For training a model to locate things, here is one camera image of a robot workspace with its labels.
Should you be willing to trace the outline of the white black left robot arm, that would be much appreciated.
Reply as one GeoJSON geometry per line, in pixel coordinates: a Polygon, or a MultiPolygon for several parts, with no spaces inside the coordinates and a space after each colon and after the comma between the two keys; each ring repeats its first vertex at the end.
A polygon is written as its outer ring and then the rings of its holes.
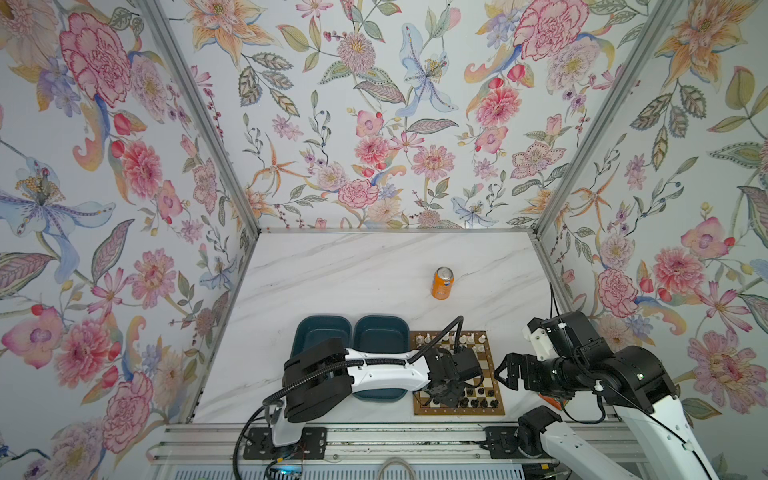
{"type": "Polygon", "coordinates": [[[304,426],[347,397],[365,391],[424,392],[441,406],[456,408],[469,382],[483,376],[476,354],[463,346],[449,350],[432,341],[418,350],[370,353],[328,339],[287,360],[282,387],[263,400],[272,445],[300,441],[304,426]]]}

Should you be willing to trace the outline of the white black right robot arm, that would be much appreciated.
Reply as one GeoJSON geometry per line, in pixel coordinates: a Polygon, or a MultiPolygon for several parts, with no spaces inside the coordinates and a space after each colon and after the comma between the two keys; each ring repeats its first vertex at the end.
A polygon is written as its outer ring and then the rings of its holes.
{"type": "MultiPolygon", "coordinates": [[[[599,405],[615,410],[658,478],[716,478],[670,376],[649,350],[631,345],[612,351],[581,312],[534,318],[527,325],[527,339],[535,352],[507,354],[494,372],[498,383],[558,400],[590,392],[599,405]]],[[[631,476],[546,406],[518,419],[515,438],[522,455],[556,459],[583,479],[631,476]]]]}

